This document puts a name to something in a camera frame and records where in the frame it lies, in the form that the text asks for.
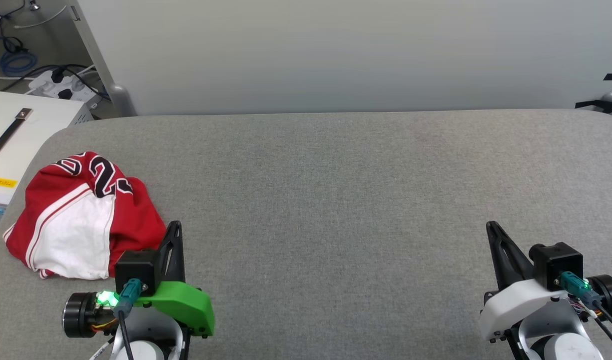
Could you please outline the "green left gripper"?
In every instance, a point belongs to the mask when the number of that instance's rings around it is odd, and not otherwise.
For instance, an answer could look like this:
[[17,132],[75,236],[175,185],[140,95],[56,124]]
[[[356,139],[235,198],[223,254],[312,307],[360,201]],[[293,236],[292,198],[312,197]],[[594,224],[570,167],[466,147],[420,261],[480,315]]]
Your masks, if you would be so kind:
[[169,223],[159,245],[160,280],[155,294],[140,296],[136,307],[155,308],[192,330],[194,337],[211,337],[216,323],[211,299],[185,283],[184,242],[180,221]]

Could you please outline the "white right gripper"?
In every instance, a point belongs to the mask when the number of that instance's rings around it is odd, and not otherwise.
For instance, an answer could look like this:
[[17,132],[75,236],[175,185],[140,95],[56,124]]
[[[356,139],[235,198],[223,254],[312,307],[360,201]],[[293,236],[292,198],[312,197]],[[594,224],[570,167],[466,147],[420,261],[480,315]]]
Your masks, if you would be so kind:
[[534,266],[497,221],[486,223],[488,243],[495,269],[497,294],[484,304],[479,332],[488,341],[498,339],[512,326],[526,321],[524,338],[574,333],[589,336],[568,301],[565,290],[548,291],[532,279]]

